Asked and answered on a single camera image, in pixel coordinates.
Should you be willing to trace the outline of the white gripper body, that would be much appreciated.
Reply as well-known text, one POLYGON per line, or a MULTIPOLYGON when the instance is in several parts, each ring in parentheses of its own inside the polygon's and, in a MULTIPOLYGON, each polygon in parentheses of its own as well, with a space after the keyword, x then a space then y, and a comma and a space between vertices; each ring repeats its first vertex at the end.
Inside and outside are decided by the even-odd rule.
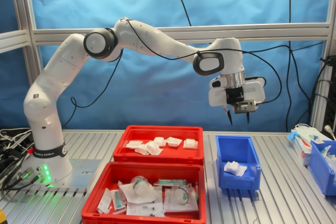
MULTIPOLYGON (((209 104, 210 106, 226 106, 227 102, 227 81, 225 77, 216 77, 210 84, 209 104)), ((248 77, 242 85, 243 101, 254 100, 263 102, 265 100, 265 79, 263 77, 248 77)))

